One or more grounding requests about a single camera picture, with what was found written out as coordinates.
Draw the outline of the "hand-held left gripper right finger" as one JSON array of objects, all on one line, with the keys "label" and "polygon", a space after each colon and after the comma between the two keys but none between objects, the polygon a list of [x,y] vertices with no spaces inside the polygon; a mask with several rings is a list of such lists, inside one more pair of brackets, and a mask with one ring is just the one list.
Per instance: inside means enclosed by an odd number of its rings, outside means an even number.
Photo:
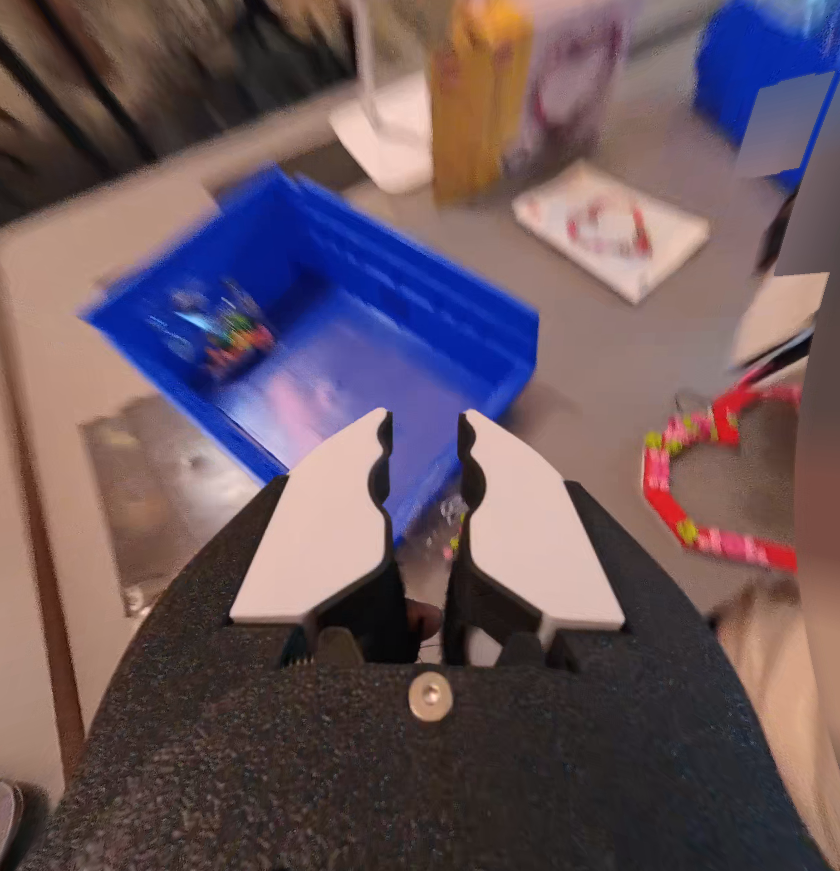
[{"label": "hand-held left gripper right finger", "polygon": [[619,631],[624,613],[564,479],[540,454],[470,409],[459,420],[462,481],[479,503],[461,552],[518,604],[537,631]]}]

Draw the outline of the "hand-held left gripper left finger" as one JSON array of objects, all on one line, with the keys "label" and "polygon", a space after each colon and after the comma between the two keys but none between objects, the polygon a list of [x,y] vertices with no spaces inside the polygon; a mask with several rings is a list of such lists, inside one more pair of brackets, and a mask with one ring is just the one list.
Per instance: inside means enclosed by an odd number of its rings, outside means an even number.
[{"label": "hand-held left gripper left finger", "polygon": [[232,603],[232,623],[311,626],[389,567],[392,436],[392,413],[375,408],[285,476]]}]

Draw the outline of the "red brick heart frame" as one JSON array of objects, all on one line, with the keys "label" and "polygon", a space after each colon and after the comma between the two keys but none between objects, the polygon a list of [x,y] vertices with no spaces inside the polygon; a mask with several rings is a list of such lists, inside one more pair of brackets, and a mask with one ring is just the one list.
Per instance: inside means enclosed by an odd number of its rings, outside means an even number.
[{"label": "red brick heart frame", "polygon": [[739,447],[740,419],[747,410],[775,402],[799,410],[801,398],[799,385],[761,387],[743,379],[716,397],[705,410],[675,414],[664,430],[653,430],[645,436],[641,464],[644,500],[685,550],[769,571],[796,574],[797,557],[793,546],[696,523],[674,498],[671,480],[673,461],[692,447],[703,444]]}]

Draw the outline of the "grey desk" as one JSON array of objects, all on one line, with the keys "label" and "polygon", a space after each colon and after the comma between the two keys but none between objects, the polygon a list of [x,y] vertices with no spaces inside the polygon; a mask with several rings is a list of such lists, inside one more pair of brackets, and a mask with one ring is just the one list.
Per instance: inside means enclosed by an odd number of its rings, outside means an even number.
[{"label": "grey desk", "polygon": [[[765,572],[681,550],[639,493],[639,444],[673,399],[729,382],[752,264],[781,193],[739,179],[734,153],[692,111],[700,27],[635,51],[597,161],[703,214],[699,255],[636,308],[513,222],[510,198],[437,212],[426,190],[347,198],[540,313],[535,378],[516,431],[578,480],[715,612]],[[152,388],[77,310],[91,291],[214,210],[214,193],[269,161],[334,157],[334,95],[195,147],[0,231],[0,776],[55,802],[137,623],[123,615],[107,527],[79,426]]]}]

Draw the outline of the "clear plastic bag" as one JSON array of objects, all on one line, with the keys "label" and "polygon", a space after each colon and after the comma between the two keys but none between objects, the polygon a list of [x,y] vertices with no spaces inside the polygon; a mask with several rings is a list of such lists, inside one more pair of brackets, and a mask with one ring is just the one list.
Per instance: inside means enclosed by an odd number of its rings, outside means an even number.
[{"label": "clear plastic bag", "polygon": [[452,562],[467,511],[467,504],[457,490],[442,494],[409,525],[397,549],[399,561],[428,565]]}]

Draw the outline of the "grey metal plate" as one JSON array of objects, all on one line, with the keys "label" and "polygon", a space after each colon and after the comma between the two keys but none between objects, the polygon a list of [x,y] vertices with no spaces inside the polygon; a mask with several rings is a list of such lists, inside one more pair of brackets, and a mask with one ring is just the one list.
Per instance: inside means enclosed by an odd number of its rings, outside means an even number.
[{"label": "grey metal plate", "polygon": [[109,530],[123,610],[145,617],[260,485],[162,396],[79,427]]}]

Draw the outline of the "bag of colourful bricks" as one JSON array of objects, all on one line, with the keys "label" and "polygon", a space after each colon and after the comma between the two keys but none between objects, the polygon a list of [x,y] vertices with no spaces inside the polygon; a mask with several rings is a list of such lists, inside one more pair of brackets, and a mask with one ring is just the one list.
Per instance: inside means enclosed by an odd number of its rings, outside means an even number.
[{"label": "bag of colourful bricks", "polygon": [[186,280],[150,304],[145,322],[199,389],[236,379],[277,345],[260,306],[230,278]]}]

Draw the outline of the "blue plastic bin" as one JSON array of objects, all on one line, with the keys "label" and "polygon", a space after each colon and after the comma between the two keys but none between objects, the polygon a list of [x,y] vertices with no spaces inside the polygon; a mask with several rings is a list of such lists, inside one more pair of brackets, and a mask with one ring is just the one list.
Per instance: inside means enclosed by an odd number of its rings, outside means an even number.
[{"label": "blue plastic bin", "polygon": [[[277,345],[236,379],[190,385],[145,322],[188,279],[235,280]],[[535,370],[538,312],[311,180],[267,167],[115,279],[80,314],[261,484],[375,408],[393,415],[385,507],[400,545],[457,474],[457,420],[494,420]]]},{"label": "blue plastic bin", "polygon": [[725,2],[701,35],[693,105],[741,173],[800,185],[840,82],[840,2]]}]

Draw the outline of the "white instruction booklet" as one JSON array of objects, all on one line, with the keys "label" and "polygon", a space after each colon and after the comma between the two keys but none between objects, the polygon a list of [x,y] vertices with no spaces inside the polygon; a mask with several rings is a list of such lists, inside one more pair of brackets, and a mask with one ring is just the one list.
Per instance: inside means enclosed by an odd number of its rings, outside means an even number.
[{"label": "white instruction booklet", "polygon": [[516,222],[637,306],[707,244],[707,219],[629,187],[585,160],[516,196]]}]

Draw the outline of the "white lamp stand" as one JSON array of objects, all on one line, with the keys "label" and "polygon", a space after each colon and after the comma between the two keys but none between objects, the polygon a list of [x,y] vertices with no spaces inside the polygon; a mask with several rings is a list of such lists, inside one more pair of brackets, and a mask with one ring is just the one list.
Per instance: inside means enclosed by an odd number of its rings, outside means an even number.
[{"label": "white lamp stand", "polygon": [[375,76],[371,6],[352,1],[357,94],[334,109],[329,125],[374,185],[403,195],[432,179],[431,104],[423,71],[382,88]]}]

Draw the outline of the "yellow and white toy box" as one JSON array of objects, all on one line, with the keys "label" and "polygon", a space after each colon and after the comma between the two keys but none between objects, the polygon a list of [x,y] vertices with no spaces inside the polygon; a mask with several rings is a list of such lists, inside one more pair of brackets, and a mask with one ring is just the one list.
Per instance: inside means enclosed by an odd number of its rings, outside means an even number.
[{"label": "yellow and white toy box", "polygon": [[432,188],[468,201],[592,145],[638,2],[455,2],[428,62]]}]

